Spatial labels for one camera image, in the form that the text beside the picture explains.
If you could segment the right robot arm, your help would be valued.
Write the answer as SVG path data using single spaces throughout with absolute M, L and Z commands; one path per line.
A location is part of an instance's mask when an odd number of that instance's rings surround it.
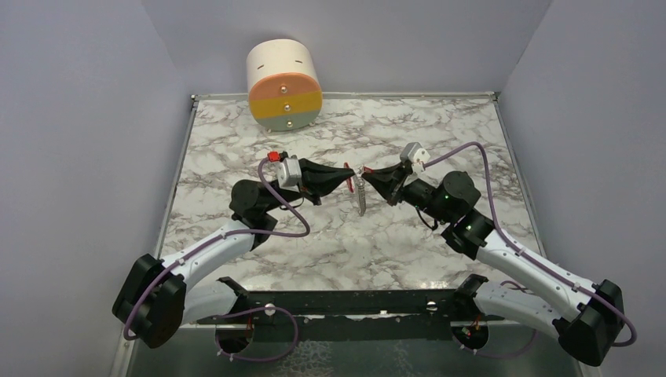
M 451 171 L 438 186 L 414 178 L 406 163 L 366 168 L 361 177 L 388 204 L 407 203 L 444 223 L 441 236 L 455 252 L 505 273 L 532 292 L 526 297 L 480 283 L 454 297 L 459 317 L 471 320 L 483 313 L 516 321 L 557 339 L 576 360 L 602 364 L 625 325 L 618 285 L 570 273 L 508 236 L 475 209 L 481 193 L 466 172 Z

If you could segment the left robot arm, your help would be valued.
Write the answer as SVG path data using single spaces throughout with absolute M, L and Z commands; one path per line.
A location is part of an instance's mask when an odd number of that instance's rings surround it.
M 150 348 L 164 344 L 184 323 L 186 298 L 204 277 L 271 236 L 308 236 L 310 225 L 292 202 L 303 199 L 317 206 L 354 174 L 349 167 L 269 153 L 258 165 L 258 180 L 243 179 L 232 187 L 232 217 L 220 229 L 163 259 L 144 254 L 134 262 L 112 306 L 123 323 L 123 338 L 140 339 Z M 279 207 L 290 211 L 303 231 L 277 232 L 270 211 Z

